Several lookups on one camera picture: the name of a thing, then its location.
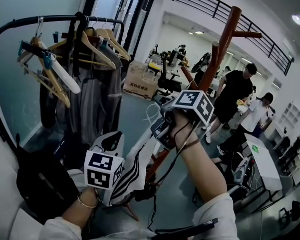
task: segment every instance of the man in black shirt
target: man in black shirt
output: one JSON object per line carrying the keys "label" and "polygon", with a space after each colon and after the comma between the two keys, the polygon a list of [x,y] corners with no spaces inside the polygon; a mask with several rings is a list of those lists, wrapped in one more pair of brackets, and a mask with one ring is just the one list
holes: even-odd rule
{"label": "man in black shirt", "polygon": [[211,143],[211,134],[215,132],[221,124],[228,122],[236,113],[238,108],[236,101],[241,99],[245,100],[252,93],[253,84],[250,78],[255,75],[256,72],[257,68],[255,64],[250,63],[246,65],[243,72],[234,70],[221,79],[216,93],[214,114],[210,122],[213,122],[215,119],[216,121],[211,129],[205,133],[205,140],[208,144]]}

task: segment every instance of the woman in white shirt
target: woman in white shirt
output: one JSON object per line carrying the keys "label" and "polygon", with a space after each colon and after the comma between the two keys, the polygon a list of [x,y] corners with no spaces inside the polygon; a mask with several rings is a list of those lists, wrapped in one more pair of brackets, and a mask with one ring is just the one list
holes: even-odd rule
{"label": "woman in white shirt", "polygon": [[234,134],[225,142],[217,146],[221,155],[224,155],[226,151],[235,151],[239,145],[246,141],[244,134],[251,134],[254,131],[256,125],[265,115],[272,101],[273,95],[269,92],[262,98],[257,98],[252,101],[248,110],[242,115],[240,121],[237,123],[238,127]]}

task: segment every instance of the white shirt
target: white shirt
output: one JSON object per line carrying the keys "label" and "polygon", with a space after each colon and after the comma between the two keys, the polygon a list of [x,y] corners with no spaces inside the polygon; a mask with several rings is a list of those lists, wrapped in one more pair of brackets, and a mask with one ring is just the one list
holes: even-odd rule
{"label": "white shirt", "polygon": [[251,105],[249,106],[249,110],[251,110],[251,112],[241,122],[241,126],[243,126],[245,130],[253,132],[259,120],[265,115],[268,109],[262,105],[261,100],[256,99],[252,101]]}
{"label": "white shirt", "polygon": [[[194,237],[194,240],[239,240],[235,225],[235,214],[233,211],[233,201],[228,193],[219,195],[210,200],[195,213],[194,225],[202,224],[217,218],[215,227]],[[149,230],[134,230],[120,232],[100,237],[98,240],[146,240],[155,234]],[[61,217],[47,220],[40,232],[39,240],[81,240],[81,229]]]}

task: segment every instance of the hair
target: hair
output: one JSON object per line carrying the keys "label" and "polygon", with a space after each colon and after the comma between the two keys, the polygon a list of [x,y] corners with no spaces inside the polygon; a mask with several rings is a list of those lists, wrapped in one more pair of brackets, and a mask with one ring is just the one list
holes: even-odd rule
{"label": "hair", "polygon": [[273,101],[273,99],[274,99],[274,97],[273,97],[273,94],[271,94],[271,93],[266,93],[262,98],[259,98],[259,97],[256,97],[256,99],[258,99],[258,100],[268,100],[270,103],[272,103],[272,101]]}
{"label": "hair", "polygon": [[257,67],[255,66],[254,63],[249,63],[245,67],[246,70],[249,71],[250,74],[255,75],[256,72],[258,71]]}

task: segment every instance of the black shorts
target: black shorts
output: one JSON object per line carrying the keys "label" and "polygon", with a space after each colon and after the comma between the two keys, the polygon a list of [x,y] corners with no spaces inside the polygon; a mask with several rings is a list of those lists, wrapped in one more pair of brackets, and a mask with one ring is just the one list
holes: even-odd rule
{"label": "black shorts", "polygon": [[227,123],[235,115],[238,110],[236,104],[228,103],[221,98],[217,98],[214,102],[214,113],[222,124]]}

